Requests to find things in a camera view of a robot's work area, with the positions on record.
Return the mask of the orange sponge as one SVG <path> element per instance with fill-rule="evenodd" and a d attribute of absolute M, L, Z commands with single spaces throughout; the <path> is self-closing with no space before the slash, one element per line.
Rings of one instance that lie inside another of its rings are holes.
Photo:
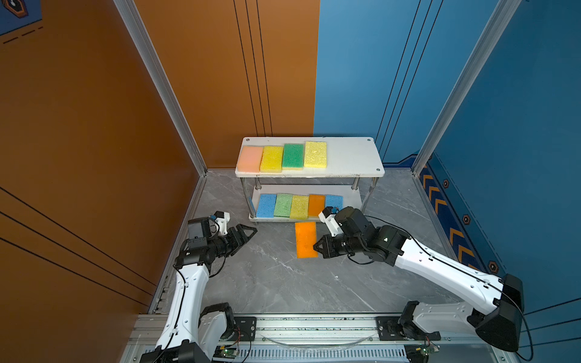
<path fill-rule="evenodd" d="M 317 242 L 315 222 L 298 222 L 295 224 L 297 258 L 317 258 L 318 253 L 313 249 Z"/>
<path fill-rule="evenodd" d="M 319 217 L 322 210 L 325 209 L 325 195 L 310 195 L 308 205 L 308 217 Z"/>

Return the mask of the blue sponge row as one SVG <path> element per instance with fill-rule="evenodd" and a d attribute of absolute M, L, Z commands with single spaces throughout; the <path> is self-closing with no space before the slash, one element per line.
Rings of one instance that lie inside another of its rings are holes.
<path fill-rule="evenodd" d="M 277 195 L 265 194 L 260 195 L 257 218 L 259 219 L 271 219 L 275 214 L 275 204 Z"/>
<path fill-rule="evenodd" d="M 325 196 L 325 207 L 331 207 L 334 210 L 343 209 L 343 197 L 340 195 L 326 195 Z"/>

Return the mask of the pale yellow sponge row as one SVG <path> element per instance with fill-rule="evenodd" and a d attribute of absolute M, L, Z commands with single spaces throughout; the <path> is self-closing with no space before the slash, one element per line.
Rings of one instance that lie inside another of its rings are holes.
<path fill-rule="evenodd" d="M 307 220 L 309 218 L 309 202 L 309 196 L 293 195 L 289 218 Z"/>

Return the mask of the light green sponge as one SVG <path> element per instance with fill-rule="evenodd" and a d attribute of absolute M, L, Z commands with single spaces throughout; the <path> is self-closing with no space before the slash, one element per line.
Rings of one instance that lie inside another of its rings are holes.
<path fill-rule="evenodd" d="M 275 201 L 274 216 L 279 218 L 289 218 L 291 215 L 292 202 L 293 195 L 277 194 Z"/>

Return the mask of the pink sponge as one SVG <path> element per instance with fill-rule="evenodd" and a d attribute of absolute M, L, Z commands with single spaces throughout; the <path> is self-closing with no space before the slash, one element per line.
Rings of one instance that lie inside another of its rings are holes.
<path fill-rule="evenodd" d="M 263 147 L 243 146 L 238 157 L 236 169 L 238 172 L 256 174 L 260 172 L 263 157 Z"/>

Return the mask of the bright yellow sponge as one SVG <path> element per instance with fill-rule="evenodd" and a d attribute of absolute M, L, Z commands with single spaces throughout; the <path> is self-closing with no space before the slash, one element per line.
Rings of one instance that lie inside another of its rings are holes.
<path fill-rule="evenodd" d="M 282 171 L 283 146 L 265 146 L 260 163 L 261 173 L 279 173 Z"/>

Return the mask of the dark green sponge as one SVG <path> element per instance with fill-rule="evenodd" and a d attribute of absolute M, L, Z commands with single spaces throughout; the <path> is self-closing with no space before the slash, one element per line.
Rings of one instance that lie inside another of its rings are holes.
<path fill-rule="evenodd" d="M 282 169 L 301 170 L 304 167 L 304 144 L 285 144 Z"/>

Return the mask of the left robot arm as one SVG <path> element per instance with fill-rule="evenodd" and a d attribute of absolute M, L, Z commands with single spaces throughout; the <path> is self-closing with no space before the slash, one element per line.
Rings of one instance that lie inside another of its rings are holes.
<path fill-rule="evenodd" d="M 172 266 L 176 288 L 166 324 L 141 362 L 211 362 L 219 342 L 240 332 L 228 303 L 202 307 L 213 262 L 233 257 L 257 234 L 255 227 L 230 228 L 228 222 L 229 214 L 220 211 L 188 221 L 188 237 Z"/>

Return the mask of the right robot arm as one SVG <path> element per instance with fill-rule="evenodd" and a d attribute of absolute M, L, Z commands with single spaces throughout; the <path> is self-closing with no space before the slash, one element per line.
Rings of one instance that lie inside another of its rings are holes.
<path fill-rule="evenodd" d="M 448 290 L 460 302 L 405 305 L 396 324 L 385 329 L 407 340 L 436 340 L 442 332 L 475 335 L 505 352 L 517 352 L 524 317 L 523 282 L 514 275 L 500 278 L 429 249 L 408 231 L 387 224 L 376 227 L 361 210 L 326 207 L 319 213 L 329 233 L 313 246 L 324 258 L 362 253 L 370 263 L 407 270 Z"/>

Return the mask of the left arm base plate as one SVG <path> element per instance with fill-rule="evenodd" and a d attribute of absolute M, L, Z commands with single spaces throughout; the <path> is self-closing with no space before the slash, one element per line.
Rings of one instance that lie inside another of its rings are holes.
<path fill-rule="evenodd" d="M 224 342 L 254 342 L 257 332 L 256 316 L 235 316 L 234 324 L 222 335 Z"/>

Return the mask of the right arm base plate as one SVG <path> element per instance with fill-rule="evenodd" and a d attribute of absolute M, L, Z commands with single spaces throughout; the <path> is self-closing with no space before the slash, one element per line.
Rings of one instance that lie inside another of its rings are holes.
<path fill-rule="evenodd" d="M 439 341 L 442 339 L 438 331 L 426 334 L 413 322 L 399 323 L 398 317 L 378 316 L 375 318 L 375 323 L 380 341 Z"/>

